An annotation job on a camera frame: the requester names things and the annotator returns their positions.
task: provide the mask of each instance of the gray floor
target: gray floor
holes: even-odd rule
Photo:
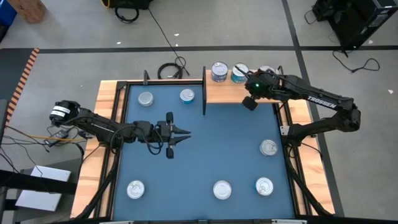
[[[97,0],[43,0],[48,12],[40,24],[26,24],[17,16],[1,48],[39,47],[42,49],[166,47],[162,33],[148,11],[141,11],[135,24],[122,24],[112,10]],[[288,0],[301,46],[336,45],[328,38],[326,22],[307,25],[303,14],[315,0]],[[154,1],[152,12],[172,45],[283,45],[292,46],[281,0],[246,1]],[[398,14],[371,38],[373,45],[398,45]],[[251,68],[283,65],[285,73],[300,75],[294,51],[212,51],[179,52],[187,60],[192,78],[201,77],[202,66],[220,60],[232,65],[245,62]],[[351,68],[369,58],[379,60],[379,72],[351,74],[331,56],[331,52],[303,52],[312,85],[337,94],[352,96],[362,111],[362,127],[355,133],[334,131],[326,134],[338,190],[347,217],[398,220],[393,209],[398,201],[398,156],[394,138],[395,110],[398,110],[396,62],[398,51],[359,51],[343,58]],[[47,135],[49,113],[59,100],[77,100],[93,109],[101,80],[135,79],[175,58],[172,52],[39,54],[11,119],[11,126],[36,135]],[[174,74],[172,68],[165,75]],[[318,109],[321,117],[332,111]],[[17,136],[7,130],[6,134]],[[32,167],[26,152],[4,146],[18,169]],[[29,154],[40,165],[74,159],[79,152],[72,146],[52,148],[29,146]],[[0,169],[9,169],[0,163]],[[56,217],[33,223],[52,222]]]

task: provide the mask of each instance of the tin can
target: tin can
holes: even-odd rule
[[[216,198],[220,200],[226,200],[229,198],[229,196],[231,196],[231,185],[225,180],[219,180],[214,184],[213,193]]]
[[[131,199],[139,199],[145,192],[144,184],[139,180],[133,180],[127,187],[127,195]]]
[[[271,71],[273,71],[275,74],[278,74],[278,73],[275,71],[275,69],[272,68],[271,66],[264,65],[264,66],[262,66],[262,67],[260,68],[260,70],[265,71],[265,72],[266,72],[268,69],[270,69]]]
[[[143,92],[138,96],[138,102],[141,106],[150,106],[154,102],[154,96],[150,92]]]
[[[180,99],[185,104],[192,103],[194,97],[195,97],[195,93],[191,89],[184,89],[180,93]]]
[[[224,62],[216,62],[211,66],[211,79],[214,82],[223,82],[228,74],[228,66]]]
[[[246,76],[244,76],[244,74],[241,73],[235,67],[238,67],[240,70],[242,70],[242,71],[244,71],[246,73],[249,71],[249,67],[247,65],[243,64],[243,63],[237,63],[232,68],[232,73],[231,73],[232,81],[234,81],[235,83],[244,83],[244,82],[246,82],[246,80],[247,80]]]
[[[278,147],[273,140],[264,140],[261,142],[260,151],[265,156],[273,156],[278,151]]]
[[[259,195],[268,196],[274,190],[274,185],[270,179],[261,177],[256,181],[256,190]]]

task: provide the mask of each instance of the blue tabletop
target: blue tabletop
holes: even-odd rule
[[[180,92],[190,88],[194,102],[180,101]],[[144,91],[154,103],[143,107],[137,97]],[[202,115],[201,86],[132,86],[127,122],[165,120],[172,111],[177,127],[191,131],[192,137],[174,149],[167,159],[165,148],[153,156],[145,144],[125,144],[119,165],[114,201],[114,221],[293,218],[294,211],[279,127],[271,104],[249,111],[241,104],[207,104]],[[274,156],[263,156],[260,143],[271,139],[279,148]],[[260,196],[255,183],[260,177],[274,184],[270,196]],[[144,183],[145,194],[133,200],[127,186],[133,180]],[[213,194],[218,180],[232,186],[227,200]]]

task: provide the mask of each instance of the white sticker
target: white sticker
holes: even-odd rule
[[[65,113],[70,113],[70,109],[64,108],[62,106],[54,106],[53,110],[59,110],[59,111],[65,112]]]
[[[52,111],[51,114],[55,114],[55,115],[58,115],[58,116],[61,116],[61,117],[65,116],[65,113],[62,113],[62,112],[59,112],[59,111]]]

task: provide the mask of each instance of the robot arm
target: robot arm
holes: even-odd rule
[[[243,105],[250,110],[257,106],[255,100],[260,98],[286,100],[307,100],[318,105],[337,111],[331,118],[325,118],[314,123],[300,125],[293,124],[281,127],[283,140],[291,146],[301,145],[308,136],[332,130],[343,132],[357,131],[361,124],[361,112],[354,104],[354,99],[329,93],[322,89],[310,86],[303,79],[295,75],[277,75],[272,70],[258,70],[246,74],[245,83],[251,96],[243,100]]]
[[[131,124],[121,124],[111,121],[91,112],[89,109],[80,108],[75,101],[63,100],[56,102],[50,114],[51,123],[55,126],[68,125],[76,126],[87,133],[95,135],[99,142],[111,148],[120,148],[122,143],[132,143],[136,139],[139,142],[146,143],[148,148],[160,149],[164,142],[169,144],[166,155],[173,159],[173,147],[180,141],[190,138],[190,136],[181,136],[172,138],[174,134],[190,134],[177,128],[173,121],[173,113],[166,114],[166,121],[158,121],[156,125],[148,121],[135,121]],[[150,143],[156,142],[159,147],[151,146]]]

